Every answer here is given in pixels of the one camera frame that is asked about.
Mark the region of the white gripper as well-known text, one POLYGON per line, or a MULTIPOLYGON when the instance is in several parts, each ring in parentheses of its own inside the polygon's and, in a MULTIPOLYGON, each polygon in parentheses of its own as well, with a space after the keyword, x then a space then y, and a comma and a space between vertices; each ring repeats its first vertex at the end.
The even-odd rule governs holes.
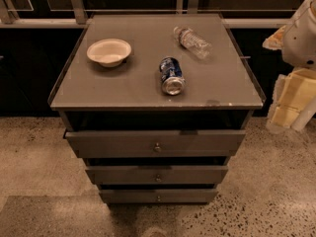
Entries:
MULTIPOLYGON (((263 48, 282 50, 285 26, 280 27, 263 42, 263 48)), ((291 127, 310 101, 316 97, 316 72, 306 68, 293 70, 285 77, 285 84, 277 105, 271 105, 266 128, 269 132, 284 132, 291 127)))

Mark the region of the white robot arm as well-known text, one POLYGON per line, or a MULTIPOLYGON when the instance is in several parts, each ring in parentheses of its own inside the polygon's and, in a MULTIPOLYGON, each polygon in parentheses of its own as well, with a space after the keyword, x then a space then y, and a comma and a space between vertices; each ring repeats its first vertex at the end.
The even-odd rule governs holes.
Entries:
POLYGON ((276 79, 267 129, 300 131, 316 113, 316 0, 305 0, 286 25, 265 39, 263 48, 280 50, 293 67, 276 79))

